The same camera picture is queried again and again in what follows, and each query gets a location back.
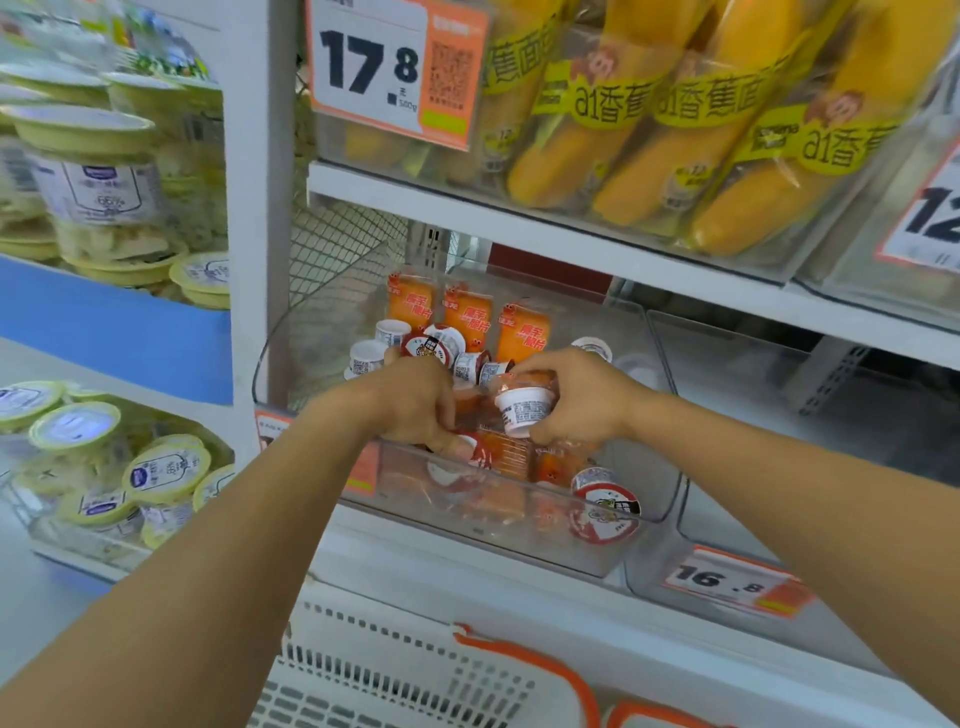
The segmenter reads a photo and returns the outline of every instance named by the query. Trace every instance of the orange price tag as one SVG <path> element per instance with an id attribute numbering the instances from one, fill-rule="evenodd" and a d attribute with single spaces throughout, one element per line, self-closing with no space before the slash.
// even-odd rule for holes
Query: orange price tag
<path id="1" fill-rule="evenodd" d="M 816 596 L 789 571 L 695 546 L 663 586 L 752 614 L 792 619 Z"/>
<path id="2" fill-rule="evenodd" d="M 445 0 L 309 0 L 313 107 L 466 151 L 489 27 Z"/>
<path id="3" fill-rule="evenodd" d="M 254 411 L 256 434 L 260 439 L 260 451 L 263 452 L 294 421 L 289 415 L 257 407 Z M 370 497 L 376 493 L 376 477 L 380 466 L 380 443 L 367 443 L 353 464 L 353 470 L 347 476 L 345 493 Z"/>

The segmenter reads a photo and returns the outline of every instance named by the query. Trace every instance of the orange snack package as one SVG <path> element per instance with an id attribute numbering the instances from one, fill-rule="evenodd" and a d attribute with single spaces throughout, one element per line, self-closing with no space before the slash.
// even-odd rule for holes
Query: orange snack package
<path id="1" fill-rule="evenodd" d="M 433 284 L 421 276 L 391 273 L 387 278 L 387 318 L 423 329 L 433 320 Z"/>
<path id="2" fill-rule="evenodd" d="M 550 340 L 550 317 L 520 303 L 507 303 L 498 319 L 500 346 L 496 361 L 519 364 L 537 352 L 542 352 Z"/>
<path id="3" fill-rule="evenodd" d="M 444 323 L 464 335 L 468 352 L 481 352 L 487 347 L 492 319 L 493 298 L 490 296 L 467 291 L 465 283 L 448 286 L 444 291 Z"/>

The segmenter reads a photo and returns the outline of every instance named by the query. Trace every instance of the forearm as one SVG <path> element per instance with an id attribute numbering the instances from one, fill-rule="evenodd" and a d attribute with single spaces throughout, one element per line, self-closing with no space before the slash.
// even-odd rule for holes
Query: forearm
<path id="1" fill-rule="evenodd" d="M 953 719 L 960 697 L 960 494 L 930 480 L 656 395 L 635 436 L 800 576 L 891 669 Z"/>
<path id="2" fill-rule="evenodd" d="M 330 395 L 16 676 L 0 692 L 0 723 L 245 725 L 373 435 L 362 408 Z"/>

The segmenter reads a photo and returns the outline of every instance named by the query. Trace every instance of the qr code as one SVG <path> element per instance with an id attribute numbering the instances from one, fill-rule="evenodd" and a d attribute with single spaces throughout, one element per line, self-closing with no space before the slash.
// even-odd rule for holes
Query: qr code
<path id="1" fill-rule="evenodd" d="M 468 101 L 473 51 L 434 42 L 430 65 L 430 101 L 449 109 L 462 110 Z"/>

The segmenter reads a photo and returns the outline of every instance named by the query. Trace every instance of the price tag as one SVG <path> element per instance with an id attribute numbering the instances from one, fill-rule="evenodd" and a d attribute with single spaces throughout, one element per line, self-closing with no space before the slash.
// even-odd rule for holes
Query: price tag
<path id="1" fill-rule="evenodd" d="M 489 25 L 445 0 L 310 0 L 314 109 L 466 151 Z"/>
<path id="2" fill-rule="evenodd" d="M 816 598 L 788 571 L 696 546 L 663 585 L 752 614 L 792 619 Z"/>
<path id="3" fill-rule="evenodd" d="M 960 139 L 875 256 L 960 273 Z"/>
<path id="4" fill-rule="evenodd" d="M 281 415 L 278 412 L 257 407 L 254 410 L 256 420 L 256 435 L 260 440 L 260 451 L 263 452 L 276 438 L 283 434 L 293 418 Z M 376 478 L 380 468 L 380 444 L 367 443 L 360 451 L 360 456 L 350 475 L 347 476 L 345 493 L 355 496 L 371 497 L 376 493 Z"/>

